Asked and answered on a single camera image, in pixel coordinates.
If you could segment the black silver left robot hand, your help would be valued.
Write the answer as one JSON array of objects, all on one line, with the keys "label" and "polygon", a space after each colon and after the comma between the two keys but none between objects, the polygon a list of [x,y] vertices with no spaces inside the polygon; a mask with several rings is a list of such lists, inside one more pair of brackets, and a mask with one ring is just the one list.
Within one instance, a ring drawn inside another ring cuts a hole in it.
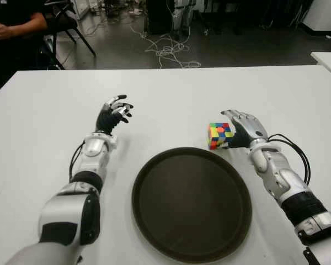
[{"label": "black silver left robot hand", "polygon": [[111,135],[114,127],[119,122],[128,123],[128,118],[132,117],[130,110],[134,108],[132,104],[121,102],[127,95],[121,94],[113,97],[103,104],[95,124],[95,131]]}]

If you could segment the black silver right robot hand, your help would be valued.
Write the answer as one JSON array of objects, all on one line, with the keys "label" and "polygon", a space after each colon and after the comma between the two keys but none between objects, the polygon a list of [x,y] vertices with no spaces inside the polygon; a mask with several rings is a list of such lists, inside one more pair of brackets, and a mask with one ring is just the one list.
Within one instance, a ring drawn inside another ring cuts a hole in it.
[{"label": "black silver right robot hand", "polygon": [[227,116],[235,128],[234,136],[227,144],[227,148],[248,149],[268,141],[265,128],[255,116],[237,110],[224,110],[221,114]]}]

